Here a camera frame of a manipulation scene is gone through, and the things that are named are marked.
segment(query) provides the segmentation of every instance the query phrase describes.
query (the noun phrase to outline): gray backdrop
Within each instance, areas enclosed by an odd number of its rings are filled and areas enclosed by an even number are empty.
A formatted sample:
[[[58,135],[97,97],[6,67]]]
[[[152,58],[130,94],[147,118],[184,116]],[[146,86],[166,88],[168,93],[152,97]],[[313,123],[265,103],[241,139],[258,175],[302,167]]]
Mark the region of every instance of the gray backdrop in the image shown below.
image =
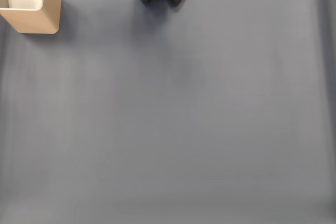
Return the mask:
[[[335,0],[63,0],[0,20],[1,224],[330,224]]]

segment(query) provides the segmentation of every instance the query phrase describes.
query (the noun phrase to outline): beige container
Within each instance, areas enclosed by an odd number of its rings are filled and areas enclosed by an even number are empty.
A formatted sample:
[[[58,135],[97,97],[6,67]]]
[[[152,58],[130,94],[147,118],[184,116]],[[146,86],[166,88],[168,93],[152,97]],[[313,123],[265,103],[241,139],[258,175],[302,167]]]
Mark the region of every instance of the beige container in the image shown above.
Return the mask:
[[[61,0],[42,0],[40,9],[12,9],[0,0],[0,14],[23,34],[55,34],[59,29]]]

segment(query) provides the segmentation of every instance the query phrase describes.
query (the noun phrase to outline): gray-blue surface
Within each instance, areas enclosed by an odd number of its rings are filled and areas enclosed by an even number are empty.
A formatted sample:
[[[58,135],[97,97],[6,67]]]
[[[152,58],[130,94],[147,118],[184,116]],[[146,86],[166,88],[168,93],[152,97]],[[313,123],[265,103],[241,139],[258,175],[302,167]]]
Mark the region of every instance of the gray-blue surface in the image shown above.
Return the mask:
[[[1,224],[330,224],[335,0],[63,0],[0,20]]]

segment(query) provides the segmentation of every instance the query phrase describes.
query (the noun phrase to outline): cardboard box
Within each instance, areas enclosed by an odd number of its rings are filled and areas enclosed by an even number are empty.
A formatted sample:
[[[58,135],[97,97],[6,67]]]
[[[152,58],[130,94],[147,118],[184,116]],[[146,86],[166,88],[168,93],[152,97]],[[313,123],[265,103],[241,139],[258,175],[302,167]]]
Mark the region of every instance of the cardboard box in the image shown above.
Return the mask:
[[[8,0],[0,0],[0,14],[19,33],[55,34],[59,29],[61,0],[42,0],[35,10],[8,7]]]

